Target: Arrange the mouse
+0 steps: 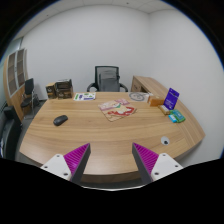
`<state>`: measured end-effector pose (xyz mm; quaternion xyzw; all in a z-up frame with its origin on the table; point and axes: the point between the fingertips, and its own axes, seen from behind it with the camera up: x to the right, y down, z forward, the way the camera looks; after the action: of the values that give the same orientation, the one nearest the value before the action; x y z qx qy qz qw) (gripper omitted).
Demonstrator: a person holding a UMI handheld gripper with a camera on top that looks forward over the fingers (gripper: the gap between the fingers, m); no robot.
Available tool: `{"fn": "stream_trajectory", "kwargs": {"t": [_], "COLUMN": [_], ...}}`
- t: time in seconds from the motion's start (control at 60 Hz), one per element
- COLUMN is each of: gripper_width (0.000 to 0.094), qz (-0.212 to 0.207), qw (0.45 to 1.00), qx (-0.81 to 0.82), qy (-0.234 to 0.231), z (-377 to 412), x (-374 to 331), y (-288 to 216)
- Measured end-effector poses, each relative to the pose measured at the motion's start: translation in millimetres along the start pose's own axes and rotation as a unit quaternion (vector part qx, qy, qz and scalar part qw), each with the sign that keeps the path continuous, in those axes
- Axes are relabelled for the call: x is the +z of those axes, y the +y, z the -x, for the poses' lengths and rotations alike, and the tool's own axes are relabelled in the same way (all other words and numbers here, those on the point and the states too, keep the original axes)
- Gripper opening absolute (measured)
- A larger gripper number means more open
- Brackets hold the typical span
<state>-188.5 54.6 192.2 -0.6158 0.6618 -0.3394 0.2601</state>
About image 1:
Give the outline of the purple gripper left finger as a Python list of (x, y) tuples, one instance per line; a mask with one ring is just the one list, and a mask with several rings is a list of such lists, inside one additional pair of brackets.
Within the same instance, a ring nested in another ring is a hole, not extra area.
[(65, 180), (79, 184), (90, 154), (90, 144), (87, 143), (65, 155), (54, 155), (41, 168)]

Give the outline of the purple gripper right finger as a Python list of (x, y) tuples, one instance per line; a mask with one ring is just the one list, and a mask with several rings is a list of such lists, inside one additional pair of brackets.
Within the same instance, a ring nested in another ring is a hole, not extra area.
[(167, 153), (157, 154), (137, 143), (132, 144), (132, 154), (144, 185), (182, 169)]

